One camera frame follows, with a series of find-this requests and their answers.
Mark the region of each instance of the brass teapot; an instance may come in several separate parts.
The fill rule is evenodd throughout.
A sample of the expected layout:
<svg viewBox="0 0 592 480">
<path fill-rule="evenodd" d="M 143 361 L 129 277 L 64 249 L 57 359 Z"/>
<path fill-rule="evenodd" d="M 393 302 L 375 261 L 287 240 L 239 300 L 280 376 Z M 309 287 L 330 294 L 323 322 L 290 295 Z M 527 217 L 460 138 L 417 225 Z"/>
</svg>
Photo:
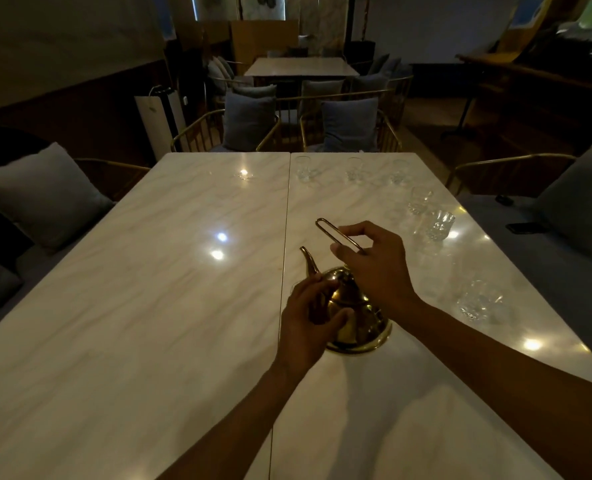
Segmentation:
<svg viewBox="0 0 592 480">
<path fill-rule="evenodd" d="M 321 222 L 332 227 L 354 246 L 358 252 L 364 250 L 353 240 L 341 233 L 326 219 L 317 219 L 316 226 L 341 244 L 330 232 L 320 225 Z M 307 262 L 307 275 L 319 273 L 318 266 L 307 248 L 302 246 L 300 251 L 305 255 Z M 339 266 L 323 273 L 324 280 L 337 280 L 338 288 L 331 294 L 320 296 L 310 309 L 310 320 L 313 322 L 327 321 L 342 308 L 352 308 L 353 317 L 338 331 L 335 339 L 327 344 L 327 349 L 348 355 L 357 355 L 370 352 L 380 347 L 388 339 L 391 333 L 391 322 L 383 317 L 380 308 L 370 303 L 369 298 L 358 288 L 353 274 L 347 266 Z"/>
</svg>

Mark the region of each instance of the right hand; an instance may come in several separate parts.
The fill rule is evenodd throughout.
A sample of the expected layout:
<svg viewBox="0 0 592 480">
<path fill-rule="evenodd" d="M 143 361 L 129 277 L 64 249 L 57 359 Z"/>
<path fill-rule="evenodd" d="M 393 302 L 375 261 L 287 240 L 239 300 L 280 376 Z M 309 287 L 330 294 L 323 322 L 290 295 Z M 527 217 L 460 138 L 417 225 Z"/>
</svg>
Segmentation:
<svg viewBox="0 0 592 480">
<path fill-rule="evenodd" d="M 366 235 L 373 241 L 373 246 L 366 248 L 365 254 L 358 254 L 336 242 L 331 245 L 331 250 L 351 269 L 358 287 L 389 318 L 397 321 L 410 307 L 422 304 L 413 290 L 403 240 L 398 234 L 369 221 L 341 226 L 338 230 L 348 236 Z"/>
</svg>

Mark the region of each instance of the smartphone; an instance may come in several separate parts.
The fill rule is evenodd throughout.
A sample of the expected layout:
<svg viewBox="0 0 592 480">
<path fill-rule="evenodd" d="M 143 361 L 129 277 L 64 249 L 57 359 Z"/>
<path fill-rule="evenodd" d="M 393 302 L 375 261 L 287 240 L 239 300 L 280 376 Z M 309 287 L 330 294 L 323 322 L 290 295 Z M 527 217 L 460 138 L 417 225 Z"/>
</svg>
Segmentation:
<svg viewBox="0 0 592 480">
<path fill-rule="evenodd" d="M 539 222 L 521 222 L 517 224 L 507 224 L 507 229 L 509 229 L 514 234 L 542 234 L 549 229 Z"/>
</svg>

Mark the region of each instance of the drinking glass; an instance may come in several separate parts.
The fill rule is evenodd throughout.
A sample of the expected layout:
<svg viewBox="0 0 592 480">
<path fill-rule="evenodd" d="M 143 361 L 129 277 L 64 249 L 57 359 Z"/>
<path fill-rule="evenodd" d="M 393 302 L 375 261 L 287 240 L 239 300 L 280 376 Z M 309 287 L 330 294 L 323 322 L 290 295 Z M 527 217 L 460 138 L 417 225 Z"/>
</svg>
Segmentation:
<svg viewBox="0 0 592 480">
<path fill-rule="evenodd" d="M 308 182 L 311 178 L 311 158 L 296 157 L 296 176 L 301 182 Z"/>
<path fill-rule="evenodd" d="M 409 201 L 409 210 L 412 214 L 420 215 L 427 210 L 429 199 L 433 196 L 433 191 L 427 187 L 414 187 L 412 197 Z"/>
<path fill-rule="evenodd" d="M 444 241 L 449 236 L 456 216 L 446 210 L 434 210 L 429 217 L 427 236 L 432 241 Z"/>
<path fill-rule="evenodd" d="M 407 160 L 394 160 L 391 162 L 391 175 L 389 179 L 394 185 L 404 184 L 409 178 L 409 162 Z"/>
<path fill-rule="evenodd" d="M 362 180 L 362 159 L 351 157 L 347 159 L 347 179 L 350 182 L 360 182 Z"/>
<path fill-rule="evenodd" d="M 501 303 L 502 293 L 487 282 L 474 280 L 458 300 L 458 309 L 471 321 L 486 320 Z"/>
</svg>

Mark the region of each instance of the teapot handle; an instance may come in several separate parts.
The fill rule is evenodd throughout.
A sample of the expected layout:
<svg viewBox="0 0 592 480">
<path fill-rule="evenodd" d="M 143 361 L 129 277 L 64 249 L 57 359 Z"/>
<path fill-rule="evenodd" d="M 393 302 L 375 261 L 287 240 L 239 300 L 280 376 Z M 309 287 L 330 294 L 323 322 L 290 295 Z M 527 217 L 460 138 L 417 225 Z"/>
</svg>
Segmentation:
<svg viewBox="0 0 592 480">
<path fill-rule="evenodd" d="M 347 241 L 351 242 L 354 246 L 356 246 L 358 248 L 358 253 L 359 254 L 364 254 L 365 250 L 362 249 L 358 243 L 356 241 L 354 241 L 351 237 L 349 237 L 348 235 L 343 234 L 342 232 L 340 232 L 338 230 L 338 227 L 336 227 L 335 225 L 333 225 L 331 222 L 329 222 L 327 219 L 324 219 L 323 217 L 320 217 L 319 219 L 316 219 L 316 227 L 318 227 L 322 232 L 324 232 L 325 234 L 327 234 L 329 237 L 331 237 L 332 241 L 337 242 L 338 244 L 340 244 L 341 246 L 344 246 L 344 244 L 340 241 L 338 241 L 338 239 L 336 239 L 332 233 L 330 233 L 327 229 L 325 229 L 323 226 L 320 225 L 321 222 L 324 222 L 325 224 L 327 224 L 328 226 L 330 226 L 333 230 L 335 230 L 337 233 L 339 233 L 341 236 L 343 236 L 345 239 L 347 239 Z"/>
</svg>

